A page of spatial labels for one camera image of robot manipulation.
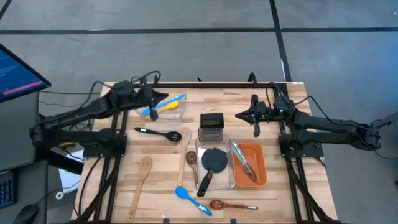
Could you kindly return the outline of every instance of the concrete floor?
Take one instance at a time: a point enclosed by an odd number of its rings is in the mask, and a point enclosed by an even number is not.
[[[276,0],[282,28],[397,27],[397,1]],[[273,27],[263,0],[13,0],[0,30]],[[283,33],[292,80],[305,82],[332,118],[368,123],[398,111],[397,32]],[[88,91],[95,80],[151,70],[163,81],[283,81],[273,32],[224,34],[0,35],[0,42],[48,78],[53,91]],[[86,96],[40,94],[74,105]],[[312,104],[313,114],[322,114]],[[40,105],[44,115],[65,108]],[[394,128],[382,131],[383,156],[398,157]],[[324,146],[337,214],[346,223],[397,223],[398,161],[348,146]],[[55,169],[49,175],[56,177]],[[49,183],[49,190],[59,186]],[[65,222],[70,194],[49,199],[48,222]]]

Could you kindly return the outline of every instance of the orange container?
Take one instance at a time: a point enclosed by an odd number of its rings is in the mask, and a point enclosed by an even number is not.
[[[257,176],[258,182],[255,183],[246,174],[241,161],[233,154],[233,167],[236,185],[240,187],[262,187],[267,184],[266,165],[264,163],[264,155],[262,147],[256,142],[238,143],[248,164],[253,168],[253,172]]]

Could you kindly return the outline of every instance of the blue silicone spatula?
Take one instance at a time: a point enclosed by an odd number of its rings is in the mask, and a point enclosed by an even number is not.
[[[212,216],[213,214],[211,213],[210,210],[208,210],[207,208],[205,208],[204,206],[202,206],[201,204],[199,204],[198,202],[196,202],[194,199],[192,199],[187,190],[185,190],[185,188],[183,187],[177,187],[175,189],[175,194],[182,199],[188,199],[190,200],[194,205],[196,205],[200,210],[202,210],[204,213],[206,213],[209,216]]]

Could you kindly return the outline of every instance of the monitor screen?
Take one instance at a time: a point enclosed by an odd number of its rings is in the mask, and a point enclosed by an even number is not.
[[[50,86],[45,78],[0,44],[0,102]]]

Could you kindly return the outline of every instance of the wooden spatula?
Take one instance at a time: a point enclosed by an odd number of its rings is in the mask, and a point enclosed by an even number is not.
[[[181,130],[182,139],[181,144],[181,158],[180,158],[180,172],[178,174],[177,186],[182,187],[182,179],[184,177],[184,166],[185,166],[185,151],[187,150],[188,144],[191,141],[191,130],[189,128],[183,128]]]
[[[144,183],[145,178],[147,177],[150,168],[152,167],[152,159],[150,157],[145,157],[141,160],[139,164],[140,171],[138,173],[138,185],[136,194],[134,195],[134,200],[132,201],[132,205],[130,208],[130,216],[129,216],[129,223],[132,223],[134,219],[134,215],[136,214],[139,195],[141,193],[142,184]]]

